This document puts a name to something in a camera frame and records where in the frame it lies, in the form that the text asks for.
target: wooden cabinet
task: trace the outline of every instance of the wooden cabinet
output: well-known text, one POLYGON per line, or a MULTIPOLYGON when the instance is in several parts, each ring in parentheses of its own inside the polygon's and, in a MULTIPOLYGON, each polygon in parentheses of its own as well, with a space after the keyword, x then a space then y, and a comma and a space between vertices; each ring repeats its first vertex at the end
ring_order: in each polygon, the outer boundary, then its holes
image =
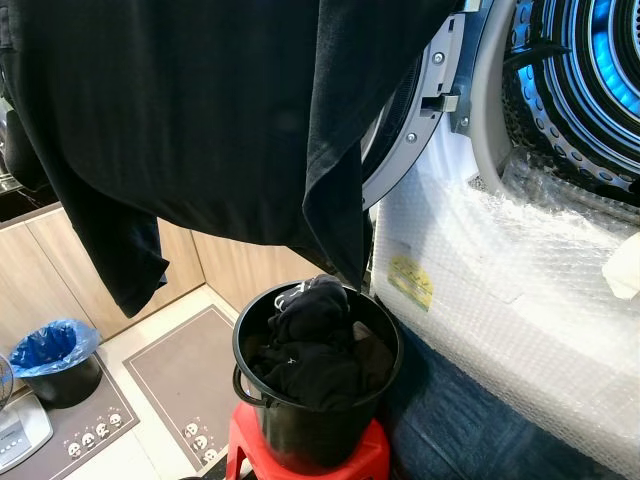
POLYGON ((24 224, 0 230, 0 353, 59 318, 89 318, 24 224))
POLYGON ((207 283, 237 311, 261 292, 322 273, 286 247, 266 247, 193 233, 207 283))
POLYGON ((191 232, 160 221, 162 254, 171 262, 166 272, 168 282, 138 315, 129 319, 100 280, 63 210, 38 217, 26 225, 105 339, 204 283, 191 232))

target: red plastic stool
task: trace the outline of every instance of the red plastic stool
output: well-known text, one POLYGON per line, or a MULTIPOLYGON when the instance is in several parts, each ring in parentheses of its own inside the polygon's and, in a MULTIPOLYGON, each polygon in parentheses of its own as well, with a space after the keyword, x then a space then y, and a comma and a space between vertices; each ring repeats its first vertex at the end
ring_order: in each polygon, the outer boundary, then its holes
POLYGON ((253 407, 241 403, 233 412, 229 432, 226 480, 239 480, 247 458, 258 480, 388 480, 389 443, 382 427, 373 420, 355 453, 338 470, 313 477, 281 467, 270 455, 253 407))

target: bucket handle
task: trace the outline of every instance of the bucket handle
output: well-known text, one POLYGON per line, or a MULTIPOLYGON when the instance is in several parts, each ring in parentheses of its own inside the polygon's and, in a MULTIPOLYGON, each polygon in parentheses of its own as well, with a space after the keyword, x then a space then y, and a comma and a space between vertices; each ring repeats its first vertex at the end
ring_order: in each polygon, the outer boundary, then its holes
POLYGON ((240 383, 241 378, 242 378, 242 371, 240 370, 240 367, 238 367, 238 365, 236 364, 236 366, 233 369, 233 389, 235 390, 236 395, 240 397, 240 400, 242 400, 245 403, 248 403, 249 405, 253 405, 254 407, 269 408, 269 405, 271 405, 271 399, 270 398, 258 399, 258 398, 254 398, 247 395, 247 393, 242 388, 242 384, 240 383))

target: yellow label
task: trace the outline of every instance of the yellow label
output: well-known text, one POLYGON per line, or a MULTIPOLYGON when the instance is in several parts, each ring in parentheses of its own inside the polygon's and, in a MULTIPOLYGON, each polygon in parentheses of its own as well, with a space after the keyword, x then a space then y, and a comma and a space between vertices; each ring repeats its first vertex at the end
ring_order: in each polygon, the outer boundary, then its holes
POLYGON ((433 297, 433 284, 420 265, 404 255, 391 259, 389 283, 409 297, 425 311, 429 310, 433 297))

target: black trash can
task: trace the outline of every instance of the black trash can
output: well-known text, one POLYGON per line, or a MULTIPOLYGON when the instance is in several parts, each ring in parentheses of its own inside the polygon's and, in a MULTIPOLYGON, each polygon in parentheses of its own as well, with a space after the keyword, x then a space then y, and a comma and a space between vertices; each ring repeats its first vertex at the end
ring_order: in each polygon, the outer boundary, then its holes
POLYGON ((45 406, 72 407, 100 384, 102 368, 94 355, 99 342, 95 328, 79 320, 57 320, 22 339, 9 362, 45 406))
POLYGON ((373 419, 382 393, 398 374, 403 344, 395 319, 371 298, 345 287, 352 318, 369 327, 395 357, 386 385, 359 399, 350 409, 335 412, 312 411, 274 391, 249 369, 248 364, 269 338, 267 319, 274 313, 275 297, 297 283, 287 283, 263 293, 240 314, 233 333, 233 353, 237 362, 233 385, 243 401, 256 407, 262 433, 280 465, 303 475, 322 475, 339 467, 355 451, 373 419), (242 388, 243 374, 251 396, 242 388))

